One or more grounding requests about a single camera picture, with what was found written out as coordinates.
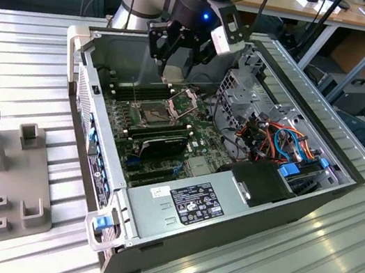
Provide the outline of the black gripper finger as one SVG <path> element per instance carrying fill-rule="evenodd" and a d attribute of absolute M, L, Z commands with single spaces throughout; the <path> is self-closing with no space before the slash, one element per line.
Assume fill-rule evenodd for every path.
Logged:
<path fill-rule="evenodd" d="M 168 22 L 149 22 L 148 38 L 150 55 L 157 65 L 158 75 L 162 76 L 167 61 L 186 41 L 186 28 L 175 20 Z"/>
<path fill-rule="evenodd" d="M 215 57 L 216 50 L 211 38 L 196 34 L 193 39 L 192 48 L 182 67 L 182 75 L 187 79 L 194 66 L 209 64 Z"/>

